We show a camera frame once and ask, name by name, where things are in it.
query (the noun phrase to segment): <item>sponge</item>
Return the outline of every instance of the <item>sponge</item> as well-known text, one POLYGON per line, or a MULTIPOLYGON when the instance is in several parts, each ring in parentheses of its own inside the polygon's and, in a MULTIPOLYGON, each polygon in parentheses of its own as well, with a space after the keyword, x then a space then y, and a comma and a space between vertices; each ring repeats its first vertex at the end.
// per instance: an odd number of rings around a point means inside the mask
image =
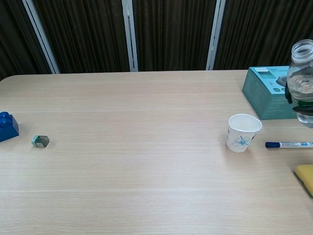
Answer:
POLYGON ((313 164, 299 165, 294 172, 313 197, 313 164))

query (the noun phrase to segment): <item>paper cup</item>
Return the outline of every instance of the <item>paper cup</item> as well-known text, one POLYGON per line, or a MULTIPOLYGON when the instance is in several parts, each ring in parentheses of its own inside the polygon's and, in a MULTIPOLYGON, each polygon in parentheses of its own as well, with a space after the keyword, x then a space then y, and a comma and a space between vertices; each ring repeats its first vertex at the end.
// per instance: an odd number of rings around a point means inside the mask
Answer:
POLYGON ((226 146, 235 153, 245 152, 257 132, 262 128, 261 121, 248 114, 232 116, 228 125, 226 146))

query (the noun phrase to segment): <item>lego brick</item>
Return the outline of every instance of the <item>lego brick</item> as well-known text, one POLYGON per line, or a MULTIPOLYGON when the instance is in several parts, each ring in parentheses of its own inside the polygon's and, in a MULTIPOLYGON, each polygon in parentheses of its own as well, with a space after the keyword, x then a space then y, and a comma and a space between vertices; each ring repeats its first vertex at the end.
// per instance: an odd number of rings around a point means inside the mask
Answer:
POLYGON ((19 135, 19 125, 8 112, 0 113, 0 142, 19 135))

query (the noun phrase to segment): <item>water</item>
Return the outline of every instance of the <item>water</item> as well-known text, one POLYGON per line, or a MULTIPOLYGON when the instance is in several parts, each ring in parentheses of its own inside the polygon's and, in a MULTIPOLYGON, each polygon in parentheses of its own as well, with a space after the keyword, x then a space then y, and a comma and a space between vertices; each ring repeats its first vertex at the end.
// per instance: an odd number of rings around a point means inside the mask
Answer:
MULTIPOLYGON (((295 106, 313 105, 313 75, 295 75, 288 79, 288 88, 295 106)), ((297 113, 299 121, 313 128, 313 116, 297 113)))

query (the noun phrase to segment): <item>box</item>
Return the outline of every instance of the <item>box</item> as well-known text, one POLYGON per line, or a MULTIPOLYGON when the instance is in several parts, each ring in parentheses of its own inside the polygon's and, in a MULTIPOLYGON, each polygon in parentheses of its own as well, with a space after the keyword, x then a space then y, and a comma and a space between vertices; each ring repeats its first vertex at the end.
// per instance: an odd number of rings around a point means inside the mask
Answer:
POLYGON ((250 67, 243 93, 261 120, 297 118, 285 98, 289 66, 250 67))

